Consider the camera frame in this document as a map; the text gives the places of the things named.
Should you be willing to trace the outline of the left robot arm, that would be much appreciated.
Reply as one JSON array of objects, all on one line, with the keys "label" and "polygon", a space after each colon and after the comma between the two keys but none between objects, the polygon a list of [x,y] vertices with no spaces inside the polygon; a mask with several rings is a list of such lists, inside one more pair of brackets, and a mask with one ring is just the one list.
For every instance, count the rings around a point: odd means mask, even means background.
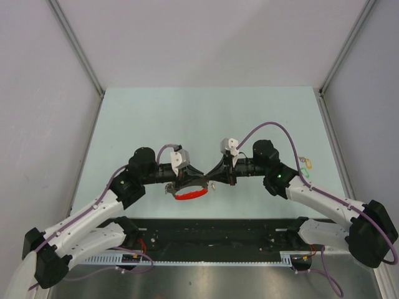
[{"label": "left robot arm", "polygon": [[137,149],[90,204],[46,230],[34,227],[26,232],[22,256],[34,253],[32,276],[37,286],[53,287],[74,265],[92,254],[114,247],[134,247],[138,234],[128,218],[118,217],[104,229],[97,226],[136,203],[145,195],[147,185],[165,183],[166,191],[176,200],[195,199],[207,193],[205,174],[190,165],[182,147],[172,148],[171,161],[166,164],[159,162],[151,148]]}]

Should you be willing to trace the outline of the metal key organizer red handle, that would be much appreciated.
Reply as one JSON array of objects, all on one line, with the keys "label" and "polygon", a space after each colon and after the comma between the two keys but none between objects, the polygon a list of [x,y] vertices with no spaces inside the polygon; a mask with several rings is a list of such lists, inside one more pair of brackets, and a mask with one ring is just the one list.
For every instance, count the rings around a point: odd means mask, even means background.
[{"label": "metal key organizer red handle", "polygon": [[178,189],[178,188],[173,188],[173,189],[166,189],[165,188],[165,193],[166,194],[171,194],[173,198],[177,201],[189,201],[193,199],[197,199],[199,197],[207,195],[208,191],[216,190],[216,186],[214,182],[209,182],[208,181],[208,186],[207,187],[201,187],[201,186],[191,186],[191,187],[184,187],[183,189]]}]

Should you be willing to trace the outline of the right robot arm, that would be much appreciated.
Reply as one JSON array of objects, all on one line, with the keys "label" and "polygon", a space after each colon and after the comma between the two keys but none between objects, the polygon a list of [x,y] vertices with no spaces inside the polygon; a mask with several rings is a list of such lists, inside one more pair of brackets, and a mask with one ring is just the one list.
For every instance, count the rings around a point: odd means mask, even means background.
[{"label": "right robot arm", "polygon": [[[223,140],[223,157],[208,173],[210,180],[234,185],[240,177],[261,176],[270,195],[298,202],[330,219],[324,223],[298,218],[287,235],[293,249],[302,250],[308,244],[327,245],[348,251],[370,268],[398,263],[393,246],[398,232],[383,204],[375,200],[364,203],[322,190],[284,164],[269,140],[256,141],[251,158],[239,158],[238,147],[237,140]],[[385,258],[389,252],[393,255],[390,262]]]}]

